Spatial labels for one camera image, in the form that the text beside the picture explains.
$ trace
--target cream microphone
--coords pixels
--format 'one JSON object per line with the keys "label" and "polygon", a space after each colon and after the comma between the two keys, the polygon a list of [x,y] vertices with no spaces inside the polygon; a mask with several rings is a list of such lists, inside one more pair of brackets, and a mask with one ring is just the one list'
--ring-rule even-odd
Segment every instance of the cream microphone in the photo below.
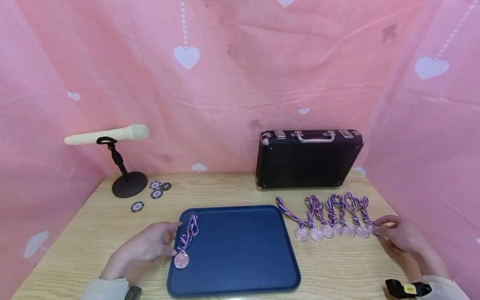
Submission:
{"label": "cream microphone", "polygon": [[103,136],[111,137],[117,141],[138,141],[148,137],[148,127],[143,124],[132,124],[124,128],[74,134],[72,136],[67,136],[65,139],[63,139],[63,141],[67,145],[96,144],[96,140]]}

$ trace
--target human hand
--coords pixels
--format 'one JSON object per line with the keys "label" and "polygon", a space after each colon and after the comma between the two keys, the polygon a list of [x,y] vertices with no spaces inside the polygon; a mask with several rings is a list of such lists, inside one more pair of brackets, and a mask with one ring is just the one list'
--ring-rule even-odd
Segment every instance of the human hand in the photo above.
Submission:
{"label": "human hand", "polygon": [[149,261],[161,255],[175,256],[177,251],[169,244],[181,225],[182,222],[168,221],[150,224],[126,241],[118,251],[128,253],[132,260],[137,261]]}
{"label": "human hand", "polygon": [[377,219],[374,224],[379,226],[377,233],[388,239],[396,252],[408,252],[417,261],[422,275],[435,275],[450,279],[448,267],[425,239],[425,236],[410,219],[386,215]]}
{"label": "human hand", "polygon": [[108,260],[100,275],[104,280],[124,278],[134,261],[157,260],[160,256],[175,256],[177,251],[169,246],[182,222],[153,223],[120,246]]}
{"label": "human hand", "polygon": [[416,255],[430,251],[432,248],[410,219],[386,215],[375,220],[374,224],[378,226],[378,235],[387,238],[396,252],[408,252]]}

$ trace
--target microphone grille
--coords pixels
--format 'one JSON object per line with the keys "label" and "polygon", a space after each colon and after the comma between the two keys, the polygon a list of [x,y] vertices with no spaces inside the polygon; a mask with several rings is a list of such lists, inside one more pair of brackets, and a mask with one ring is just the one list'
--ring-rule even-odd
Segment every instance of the microphone grille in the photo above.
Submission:
{"label": "microphone grille", "polygon": [[138,141],[148,137],[148,127],[143,124],[133,124],[132,125],[132,134],[133,139]]}

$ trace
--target red white blue ribbon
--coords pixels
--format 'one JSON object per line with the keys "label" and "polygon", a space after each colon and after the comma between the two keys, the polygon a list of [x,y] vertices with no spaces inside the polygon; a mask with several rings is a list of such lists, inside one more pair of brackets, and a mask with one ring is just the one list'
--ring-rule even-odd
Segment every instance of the red white blue ribbon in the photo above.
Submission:
{"label": "red white blue ribbon", "polygon": [[330,225],[336,225],[336,214],[334,210],[334,205],[335,205],[335,197],[334,195],[328,197],[327,202],[325,203],[325,206],[327,207],[328,210],[328,218],[330,219]]}
{"label": "red white blue ribbon", "polygon": [[311,197],[307,197],[305,198],[305,200],[308,202],[308,211],[307,211],[307,218],[308,218],[308,222],[309,222],[309,226],[310,228],[315,228],[315,223],[313,222],[313,216],[315,215],[315,207],[314,205],[312,204],[312,199]]}
{"label": "red white blue ribbon", "polygon": [[352,213],[352,223],[356,226],[360,226],[360,218],[357,216],[357,203],[358,198],[355,198],[352,193],[346,192],[345,197],[342,198],[342,205],[344,208],[348,208]]}
{"label": "red white blue ribbon", "polygon": [[321,202],[317,196],[310,196],[313,206],[315,207],[315,215],[320,220],[322,225],[328,225],[328,222],[324,218],[324,203]]}
{"label": "red white blue ribbon", "polygon": [[338,209],[340,209],[340,215],[338,216],[338,220],[340,221],[343,227],[347,227],[347,222],[345,221],[345,214],[347,211],[342,204],[343,197],[341,195],[333,194],[330,198],[333,201],[333,205],[337,206]]}
{"label": "red white blue ribbon", "polygon": [[365,224],[372,224],[372,220],[370,220],[370,217],[368,216],[367,212],[367,206],[368,206],[368,198],[367,197],[362,197],[359,200],[359,206],[360,206],[360,213],[361,213],[361,219]]}
{"label": "red white blue ribbon", "polygon": [[185,252],[192,239],[196,237],[198,234],[198,216],[197,215],[190,215],[190,221],[188,222],[187,232],[180,236],[180,242],[182,246],[177,247],[180,252]]}
{"label": "red white blue ribbon", "polygon": [[280,197],[277,197],[277,198],[276,198],[276,205],[278,206],[278,208],[280,208],[280,210],[281,210],[287,217],[289,217],[290,219],[292,219],[292,220],[294,220],[295,222],[297,222],[298,225],[300,225],[300,228],[305,227],[305,225],[307,225],[307,226],[312,226],[309,222],[303,221],[302,219],[300,219],[299,217],[297,217],[296,215],[294,215],[293,212],[289,211],[289,210],[285,207],[285,203],[283,203],[282,198],[280,198]]}

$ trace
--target poker chip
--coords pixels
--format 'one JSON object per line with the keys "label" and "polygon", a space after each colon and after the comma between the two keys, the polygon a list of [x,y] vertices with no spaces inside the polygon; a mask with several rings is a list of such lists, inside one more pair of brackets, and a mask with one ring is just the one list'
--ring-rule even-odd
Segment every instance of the poker chip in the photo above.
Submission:
{"label": "poker chip", "polygon": [[168,191],[171,188],[172,188],[172,184],[170,182],[164,182],[162,183],[162,185],[160,185],[160,190],[164,192]]}
{"label": "poker chip", "polygon": [[138,213],[144,207],[145,207],[145,204],[142,201],[138,201],[138,202],[135,202],[134,204],[132,204],[132,206],[130,207],[130,211],[133,212],[133,213]]}
{"label": "poker chip", "polygon": [[150,184],[150,188],[151,188],[152,190],[156,190],[156,189],[158,189],[158,188],[160,187],[160,184],[162,184],[162,183],[159,182],[159,181],[154,181],[154,182],[152,182],[152,183]]}
{"label": "poker chip", "polygon": [[155,190],[152,192],[152,194],[150,195],[150,197],[152,197],[152,199],[158,199],[160,198],[161,196],[163,196],[163,191],[162,190]]}

